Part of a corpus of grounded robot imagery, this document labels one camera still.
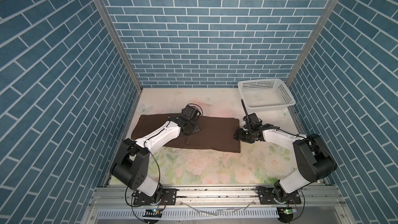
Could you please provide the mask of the brown trousers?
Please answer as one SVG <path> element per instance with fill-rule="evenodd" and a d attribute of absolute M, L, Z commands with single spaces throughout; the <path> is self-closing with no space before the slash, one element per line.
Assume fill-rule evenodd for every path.
<path fill-rule="evenodd" d="M 132 131 L 131 139 L 135 140 L 148 135 L 164 125 L 168 118 L 177 114 L 141 115 Z M 235 118 L 217 118 L 201 116 L 200 131 L 190 136 L 179 136 L 165 144 L 170 148 L 210 149 L 221 152 L 240 153 L 240 141 L 234 138 L 239 128 L 239 120 Z"/>

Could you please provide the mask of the white plastic laundry basket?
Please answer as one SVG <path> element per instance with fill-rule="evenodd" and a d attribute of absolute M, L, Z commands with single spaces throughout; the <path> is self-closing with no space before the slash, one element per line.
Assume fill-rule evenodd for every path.
<path fill-rule="evenodd" d="M 281 79 L 245 80 L 238 83 L 238 89 L 246 109 L 252 112 L 283 110 L 296 104 Z"/>

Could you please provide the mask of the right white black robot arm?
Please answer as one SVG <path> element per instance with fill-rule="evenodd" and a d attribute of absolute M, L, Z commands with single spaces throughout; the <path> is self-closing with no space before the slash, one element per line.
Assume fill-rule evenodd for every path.
<path fill-rule="evenodd" d="M 257 129 L 239 128 L 234 138 L 249 144 L 256 141 L 273 143 L 294 153 L 297 168 L 274 183 L 273 198 L 279 204 L 289 202 L 299 189 L 329 176 L 337 169 L 336 160 L 318 134 L 292 134 L 266 124 Z"/>

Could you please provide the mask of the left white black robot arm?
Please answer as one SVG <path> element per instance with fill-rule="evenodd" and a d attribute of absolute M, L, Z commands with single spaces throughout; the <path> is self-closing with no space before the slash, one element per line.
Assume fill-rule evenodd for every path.
<path fill-rule="evenodd" d="M 110 173 L 129 189 L 157 199 L 162 186 L 158 180 L 148 175 L 150 157 L 171 140 L 179 136 L 193 135 L 199 131 L 198 118 L 194 120 L 184 120 L 182 117 L 169 118 L 164 125 L 142 138 L 124 140 L 116 152 Z"/>

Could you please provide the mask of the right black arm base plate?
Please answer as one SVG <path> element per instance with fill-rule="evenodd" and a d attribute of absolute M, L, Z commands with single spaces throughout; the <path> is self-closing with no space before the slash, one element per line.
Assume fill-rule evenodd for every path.
<path fill-rule="evenodd" d="M 274 188 L 267 188 L 258 186 L 255 188 L 255 192 L 259 197 L 259 201 L 261 205 L 272 205 L 272 204 L 296 204 L 299 205 L 302 203 L 299 192 L 295 191 L 289 195 L 287 195 L 282 200 L 277 200 L 277 197 L 274 194 Z"/>

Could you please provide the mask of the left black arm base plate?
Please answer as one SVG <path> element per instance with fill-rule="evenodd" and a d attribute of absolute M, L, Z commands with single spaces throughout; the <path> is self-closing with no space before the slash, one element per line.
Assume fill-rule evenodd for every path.
<path fill-rule="evenodd" d="M 143 192 L 135 192 L 133 198 L 134 206 L 144 205 L 175 205 L 177 197 L 177 189 L 160 188 L 154 196 L 148 196 Z"/>

